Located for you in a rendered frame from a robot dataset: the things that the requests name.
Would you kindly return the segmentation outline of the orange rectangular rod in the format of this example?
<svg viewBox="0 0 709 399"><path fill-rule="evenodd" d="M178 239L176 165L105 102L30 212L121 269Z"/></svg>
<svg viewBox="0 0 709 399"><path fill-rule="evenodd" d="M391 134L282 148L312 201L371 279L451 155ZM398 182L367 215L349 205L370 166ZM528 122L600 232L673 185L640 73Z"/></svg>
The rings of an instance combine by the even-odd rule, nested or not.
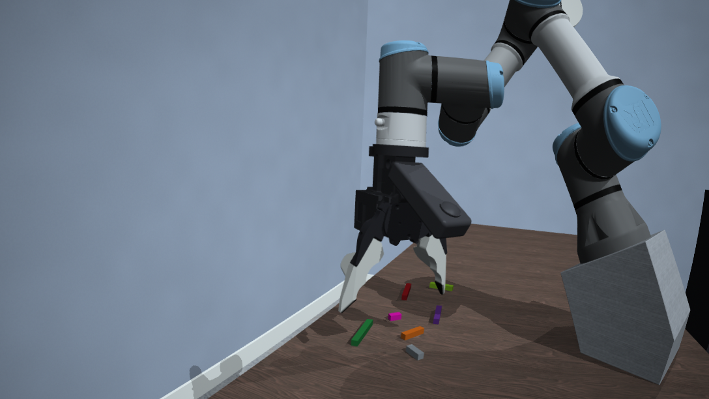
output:
<svg viewBox="0 0 709 399"><path fill-rule="evenodd" d="M421 335L423 333L424 333L424 328L419 326L419 327L410 329L408 331L402 332L401 338L402 338L402 340L410 340L410 338Z"/></svg>

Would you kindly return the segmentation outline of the red rod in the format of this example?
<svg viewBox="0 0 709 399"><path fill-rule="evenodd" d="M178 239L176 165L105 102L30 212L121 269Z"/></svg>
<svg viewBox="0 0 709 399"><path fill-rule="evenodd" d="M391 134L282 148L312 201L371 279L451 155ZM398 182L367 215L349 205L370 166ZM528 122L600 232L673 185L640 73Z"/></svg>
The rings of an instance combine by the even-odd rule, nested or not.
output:
<svg viewBox="0 0 709 399"><path fill-rule="evenodd" d="M409 295L409 291L411 290L411 283L406 283L405 289L403 291L401 300L407 301L407 297Z"/></svg>

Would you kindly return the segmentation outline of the purple rod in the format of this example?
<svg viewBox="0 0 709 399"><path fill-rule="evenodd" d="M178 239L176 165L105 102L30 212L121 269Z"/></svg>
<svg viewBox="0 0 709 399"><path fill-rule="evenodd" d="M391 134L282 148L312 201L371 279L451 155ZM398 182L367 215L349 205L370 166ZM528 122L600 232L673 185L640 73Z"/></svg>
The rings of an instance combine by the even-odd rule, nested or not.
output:
<svg viewBox="0 0 709 399"><path fill-rule="evenodd" d="M433 319L433 324L439 324L441 310L442 310L442 306L437 305L436 310L435 310L434 319Z"/></svg>

